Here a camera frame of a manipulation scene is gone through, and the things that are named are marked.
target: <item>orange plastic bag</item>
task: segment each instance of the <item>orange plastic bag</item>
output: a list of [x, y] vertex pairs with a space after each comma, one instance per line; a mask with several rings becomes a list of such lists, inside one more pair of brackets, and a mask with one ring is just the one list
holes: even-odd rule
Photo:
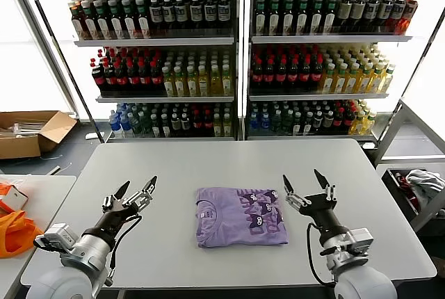
[[13, 257], [33, 247], [43, 232], [34, 221], [25, 218], [25, 211], [16, 211], [0, 218], [0, 258]]

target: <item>folded t-shirt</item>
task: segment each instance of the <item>folded t-shirt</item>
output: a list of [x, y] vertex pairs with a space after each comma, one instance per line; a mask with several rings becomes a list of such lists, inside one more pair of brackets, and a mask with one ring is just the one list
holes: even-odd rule
[[197, 244], [200, 247], [288, 243], [275, 190], [197, 190]]

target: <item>white shelf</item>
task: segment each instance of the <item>white shelf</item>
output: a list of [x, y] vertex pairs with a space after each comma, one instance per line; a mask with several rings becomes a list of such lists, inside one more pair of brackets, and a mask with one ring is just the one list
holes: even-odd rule
[[371, 43], [407, 42], [412, 36], [401, 35], [302, 35], [302, 36], [252, 36], [253, 44], [292, 43]]
[[217, 103], [233, 102], [233, 96], [211, 97], [102, 97], [96, 98], [99, 103]]
[[250, 95], [250, 101], [310, 101], [329, 99], [384, 99], [388, 94]]
[[179, 45], [231, 45], [233, 37], [148, 38], [141, 40], [77, 40], [78, 47], [169, 47]]

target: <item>gray floor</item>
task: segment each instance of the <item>gray floor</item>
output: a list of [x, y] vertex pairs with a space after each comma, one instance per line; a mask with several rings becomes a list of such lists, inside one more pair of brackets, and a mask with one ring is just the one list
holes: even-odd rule
[[[107, 129], [106, 125], [101, 126], [102, 130]], [[18, 159], [0, 161], [0, 170], [5, 174], [34, 174], [45, 175], [55, 166], [59, 165], [63, 171], [61, 175], [79, 176], [83, 167], [87, 163], [96, 146], [98, 140], [85, 140], [85, 134], [92, 132], [92, 127], [76, 126], [55, 150], [48, 154], [44, 154], [40, 158]], [[388, 155], [411, 155], [404, 154], [406, 150], [423, 150], [425, 154], [439, 152], [435, 146], [422, 133], [411, 124], [405, 125], [397, 135], [393, 144], [389, 148]], [[432, 170], [445, 175], [445, 164], [438, 165]], [[445, 238], [421, 238], [426, 250], [438, 256], [445, 253]], [[25, 297], [27, 288], [22, 288], [17, 294], [17, 299]], [[433, 280], [423, 282], [403, 283], [397, 288], [399, 299], [442, 299], [445, 293], [445, 280], [435, 278]], [[100, 299], [115, 299], [118, 296], [116, 290], [104, 290], [100, 293]], [[125, 298], [127, 299], [174, 299], [190, 296], [194, 299], [223, 299], [227, 297], [242, 299], [295, 299], [295, 298], [311, 298], [311, 299], [331, 299], [334, 298], [333, 291], [327, 288], [298, 288], [298, 289], [239, 289], [239, 290], [150, 290], [150, 291], [128, 291]]]

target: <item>yellow bottle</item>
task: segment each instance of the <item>yellow bottle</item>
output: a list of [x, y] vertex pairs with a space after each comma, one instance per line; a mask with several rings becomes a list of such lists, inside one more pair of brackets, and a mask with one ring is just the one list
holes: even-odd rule
[[367, 63], [364, 66], [363, 74], [360, 77], [360, 82], [356, 85], [355, 93], [364, 94], [368, 88], [369, 80], [371, 78], [371, 70], [373, 68], [372, 63]]
[[217, 65], [211, 66], [210, 77], [210, 95], [219, 96], [223, 93], [223, 85], [221, 84], [221, 76]]
[[339, 68], [337, 69], [337, 73], [334, 75], [334, 79], [332, 80], [331, 92], [334, 94], [340, 94], [343, 89], [343, 85], [346, 79], [346, 68], [348, 68], [348, 64], [341, 63]]
[[230, 76], [230, 66], [222, 66], [222, 90], [224, 96], [232, 96], [234, 94], [234, 87], [232, 83], [232, 78]]
[[366, 92], [376, 94], [376, 92], [378, 91], [378, 86], [380, 86], [380, 83], [382, 82], [382, 72], [384, 67], [384, 63], [377, 64], [374, 73], [371, 74], [371, 80], [369, 81], [368, 87], [366, 88]]
[[354, 93], [354, 87], [359, 82], [360, 79], [360, 73], [359, 73], [359, 64], [353, 63], [350, 66], [349, 73], [346, 75], [346, 80], [343, 85], [342, 92], [345, 94], [353, 94]]

